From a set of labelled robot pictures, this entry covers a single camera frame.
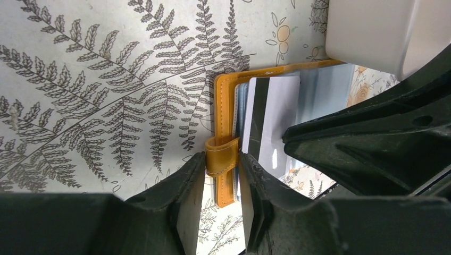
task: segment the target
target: yellow leather wallet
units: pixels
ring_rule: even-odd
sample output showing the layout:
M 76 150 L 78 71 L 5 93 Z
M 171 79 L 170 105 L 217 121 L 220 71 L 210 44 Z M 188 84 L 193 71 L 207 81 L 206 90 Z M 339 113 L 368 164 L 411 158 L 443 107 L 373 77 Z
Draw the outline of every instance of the yellow leather wallet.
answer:
M 260 70 L 222 74 L 214 81 L 214 131 L 206 147 L 207 174 L 215 179 L 215 200 L 220 208 L 235 200 L 233 169 L 238 165 L 239 138 L 232 135 L 235 108 L 235 87 L 252 77 L 272 77 L 299 69 L 313 69 L 342 64 L 338 60 L 300 63 Z

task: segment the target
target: white plastic piece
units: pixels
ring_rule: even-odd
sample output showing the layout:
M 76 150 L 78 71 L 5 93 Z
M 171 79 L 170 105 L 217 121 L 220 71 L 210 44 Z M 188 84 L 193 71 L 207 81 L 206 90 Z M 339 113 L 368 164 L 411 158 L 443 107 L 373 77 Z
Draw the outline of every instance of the white plastic piece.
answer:
M 451 0 L 330 0 L 329 57 L 402 81 L 451 43 Z

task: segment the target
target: botanical pattern fabric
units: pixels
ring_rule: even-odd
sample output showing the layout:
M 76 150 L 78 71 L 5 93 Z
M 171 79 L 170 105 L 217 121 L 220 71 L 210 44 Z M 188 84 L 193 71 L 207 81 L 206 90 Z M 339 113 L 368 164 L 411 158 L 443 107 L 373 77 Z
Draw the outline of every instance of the botanical pattern fabric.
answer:
M 213 135 L 221 73 L 327 59 L 327 0 L 22 0 L 0 8 L 0 192 L 112 192 L 174 173 Z M 349 104 L 394 84 L 358 67 Z M 309 167 L 286 183 L 313 197 Z M 205 180 L 198 254 L 244 249 Z

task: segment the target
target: screw hole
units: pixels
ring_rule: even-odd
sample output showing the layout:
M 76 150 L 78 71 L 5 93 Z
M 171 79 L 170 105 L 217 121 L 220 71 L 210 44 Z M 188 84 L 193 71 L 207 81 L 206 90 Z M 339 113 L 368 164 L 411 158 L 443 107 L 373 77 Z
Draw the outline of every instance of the screw hole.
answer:
M 414 120 L 412 120 L 412 125 L 414 126 L 428 126 L 429 124 L 431 124 L 431 122 L 434 120 L 434 118 L 432 118 L 432 116 L 426 115 L 426 116 L 421 116 L 418 117 Z
M 135 196 L 135 197 L 131 197 L 129 199 L 127 199 L 127 202 L 129 203 L 141 203 L 146 201 L 145 197 L 141 197 L 141 196 Z

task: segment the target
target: stitching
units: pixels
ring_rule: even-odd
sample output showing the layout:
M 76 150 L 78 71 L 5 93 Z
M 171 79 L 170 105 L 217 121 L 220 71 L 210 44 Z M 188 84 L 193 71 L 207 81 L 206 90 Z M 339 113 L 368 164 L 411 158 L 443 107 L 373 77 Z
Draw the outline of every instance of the stitching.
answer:
M 231 170 L 230 168 L 233 167 L 234 164 L 236 164 L 236 163 L 233 162 L 232 164 L 230 164 L 230 166 L 226 167 L 224 170 L 222 170 L 220 172 L 212 173 L 212 172 L 207 171 L 207 173 L 212 174 L 212 175 L 220 175 L 220 174 L 224 173 L 225 171 Z
M 273 73 L 275 74 L 275 73 L 282 73 L 284 70 L 282 70 L 282 71 L 274 71 Z M 243 77 L 237 77 L 236 78 L 236 80 L 237 81 L 239 81 L 240 79 L 244 79 L 244 78 L 249 78 L 249 77 L 258 77 L 258 74 L 254 74 L 254 75 L 248 75 L 248 76 L 243 76 Z M 221 84 L 220 84 L 220 90 L 221 90 L 221 93 L 220 93 L 220 97 L 221 97 L 221 100 L 220 100 L 220 102 L 221 102 L 221 114 L 220 114 L 220 118 L 221 118 L 221 127 L 220 127 L 220 139 L 221 139 L 221 142 L 222 142 L 222 139 L 223 139 L 223 133 L 224 133 L 224 118 L 222 117 L 222 113 L 224 112 L 224 100 L 223 100 L 223 97 L 222 97 L 222 91 L 223 91 L 223 87 L 224 87 L 224 83 L 225 82 L 227 82 L 227 81 L 230 81 L 230 80 L 232 80 L 232 79 L 235 79 L 235 78 L 228 78 L 228 79 L 225 79 L 225 80 L 223 80 L 222 82 L 221 82 Z
M 231 147 L 236 146 L 236 145 L 237 145 L 237 143 L 233 143 L 232 145 L 229 145 L 229 146 L 225 147 L 224 149 L 220 149 L 220 150 L 210 150 L 210 149 L 208 149 L 208 148 L 205 148 L 205 150 L 211 151 L 211 152 L 223 151 L 223 150 L 230 149 Z

